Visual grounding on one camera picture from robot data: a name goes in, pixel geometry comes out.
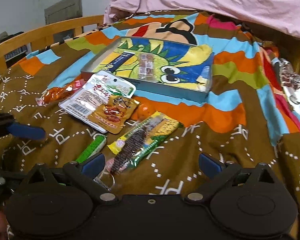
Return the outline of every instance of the yellow snack package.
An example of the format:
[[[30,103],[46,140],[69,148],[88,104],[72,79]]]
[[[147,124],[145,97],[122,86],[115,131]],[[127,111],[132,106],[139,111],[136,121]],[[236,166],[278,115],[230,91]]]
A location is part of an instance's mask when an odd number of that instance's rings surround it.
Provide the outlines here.
[[[109,149],[117,156],[108,160],[107,170],[110,173],[118,174],[127,167],[136,167],[179,125],[177,120],[158,111],[137,123],[129,132],[108,145]]]
[[[138,101],[131,98],[110,95],[108,103],[98,106],[88,115],[88,119],[110,133],[117,134],[138,104]]]

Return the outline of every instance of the green snack package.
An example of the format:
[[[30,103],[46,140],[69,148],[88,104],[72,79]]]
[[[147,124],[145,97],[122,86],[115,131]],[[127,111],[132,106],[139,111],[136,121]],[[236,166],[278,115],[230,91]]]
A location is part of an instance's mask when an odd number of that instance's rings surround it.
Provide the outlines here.
[[[106,169],[112,174],[118,174],[127,167],[136,167],[179,125],[178,121],[167,115],[155,112],[108,145],[117,156],[107,161]]]
[[[106,145],[106,137],[104,135],[98,134],[96,138],[88,145],[88,147],[79,155],[76,159],[78,163],[84,162],[89,157],[100,152],[101,149]]]

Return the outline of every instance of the bed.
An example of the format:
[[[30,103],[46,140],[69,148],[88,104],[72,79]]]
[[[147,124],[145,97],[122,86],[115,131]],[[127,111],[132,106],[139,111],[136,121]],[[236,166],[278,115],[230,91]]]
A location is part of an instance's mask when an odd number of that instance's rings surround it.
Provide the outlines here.
[[[60,109],[58,102],[37,106],[35,98],[79,76],[81,68],[114,39],[131,36],[183,43],[194,40],[195,45],[210,45],[215,53],[207,102],[198,104],[136,91],[137,101],[153,105],[183,123],[184,128],[178,128],[136,169],[118,175],[112,191],[117,195],[186,195],[207,181],[198,167],[201,152],[244,167],[264,162],[298,203],[298,221],[291,234],[300,239],[300,111],[286,99],[293,93],[300,96],[300,37],[204,10],[129,14],[128,18],[105,25],[103,16],[68,20],[0,44],[0,112],[11,113],[19,122],[41,126],[46,131],[43,141],[11,135],[0,138],[0,169],[27,172],[39,162],[61,167],[86,148],[97,131]],[[94,23],[99,27],[81,33],[82,26]],[[73,28],[77,37],[50,44],[54,33]],[[6,70],[3,55],[27,43],[32,43],[33,52]],[[280,75],[275,71],[278,51],[280,57],[292,62],[294,69],[280,68]],[[115,141],[134,120],[136,115],[120,134],[108,133],[107,142]],[[107,159],[113,157],[107,147],[102,152]]]

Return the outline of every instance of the metal bolt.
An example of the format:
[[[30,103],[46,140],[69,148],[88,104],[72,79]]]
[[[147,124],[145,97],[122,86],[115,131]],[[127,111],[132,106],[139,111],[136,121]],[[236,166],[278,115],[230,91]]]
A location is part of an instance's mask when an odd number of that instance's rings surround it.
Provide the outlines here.
[[[6,184],[6,180],[3,177],[0,177],[0,185]]]
[[[103,201],[113,201],[115,199],[115,195],[112,193],[103,193],[100,195],[100,199]]]
[[[149,204],[155,204],[156,201],[155,201],[154,199],[148,199],[148,203],[149,203]]]
[[[198,200],[202,200],[203,196],[200,193],[190,193],[188,195],[188,199],[193,200],[193,201],[198,201]]]

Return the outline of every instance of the blanket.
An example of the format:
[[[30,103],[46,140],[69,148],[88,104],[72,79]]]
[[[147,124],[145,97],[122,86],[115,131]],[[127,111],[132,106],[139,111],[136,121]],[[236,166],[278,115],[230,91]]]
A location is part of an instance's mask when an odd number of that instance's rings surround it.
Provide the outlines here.
[[[134,98],[183,123],[133,170],[115,176],[115,194],[182,194],[207,181],[198,166],[205,152],[221,162],[244,167],[267,163],[298,203],[300,239],[300,115],[287,104],[275,78],[271,58],[246,26],[231,19],[193,11],[157,11],[124,19],[56,46],[36,51],[0,76],[0,112],[21,123],[41,126],[42,141],[6,135],[0,138],[0,169],[27,172],[38,162],[62,167],[87,147],[97,132],[51,102],[35,98],[48,88],[64,86],[83,66],[120,36],[159,38],[212,48],[212,87],[198,104],[145,91]],[[151,50],[160,50],[151,44]],[[112,143],[136,120],[133,115]],[[108,147],[102,153],[114,157]]]

